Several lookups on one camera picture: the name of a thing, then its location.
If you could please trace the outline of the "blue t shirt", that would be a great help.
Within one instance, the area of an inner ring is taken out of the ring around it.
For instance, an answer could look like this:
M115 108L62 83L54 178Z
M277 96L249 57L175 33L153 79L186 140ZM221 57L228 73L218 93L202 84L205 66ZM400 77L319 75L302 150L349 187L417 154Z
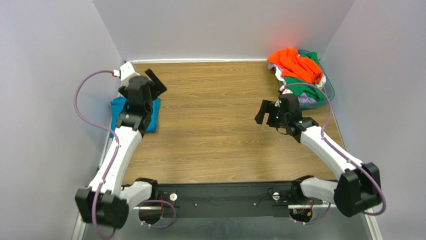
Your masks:
M112 111L112 120L110 124L110 129L115 131L117 119L123 110L126 99L122 96L116 97L110 102L111 111ZM154 133L157 130L158 125L158 116L160 113L161 99L157 98L152 102L152 114L151 121L146 128L146 133Z

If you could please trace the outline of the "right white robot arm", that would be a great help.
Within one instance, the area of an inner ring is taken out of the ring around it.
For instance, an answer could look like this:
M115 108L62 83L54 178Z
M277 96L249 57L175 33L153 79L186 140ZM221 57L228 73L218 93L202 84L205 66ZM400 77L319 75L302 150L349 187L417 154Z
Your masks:
M254 120L259 125L266 123L276 130L284 129L286 135L315 153L336 177L336 181L330 181L306 175L293 180L290 196L295 201L326 201L346 217L359 213L369 215L368 210L378 205L381 206L379 214L386 210L379 168L350 155L328 137L324 126L303 116L299 100L293 93L279 95L276 102L263 100Z

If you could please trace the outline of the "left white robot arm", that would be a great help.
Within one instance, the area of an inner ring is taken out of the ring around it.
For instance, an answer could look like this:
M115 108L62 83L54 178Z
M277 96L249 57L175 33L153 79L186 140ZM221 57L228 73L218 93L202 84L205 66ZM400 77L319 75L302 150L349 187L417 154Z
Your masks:
M126 99L116 119L115 129L91 122L80 113L77 100L84 81L77 87L73 98L74 110L84 122L113 135L111 149L95 177L87 187L78 189L75 194L82 220L97 230L101 226L121 229L131 209L141 203L160 203L156 180L140 177L125 189L122 184L134 151L152 120L153 102L167 91L167 87L149 68L144 75L134 71L127 78L123 70L111 70L109 73L120 76L123 85L118 92Z

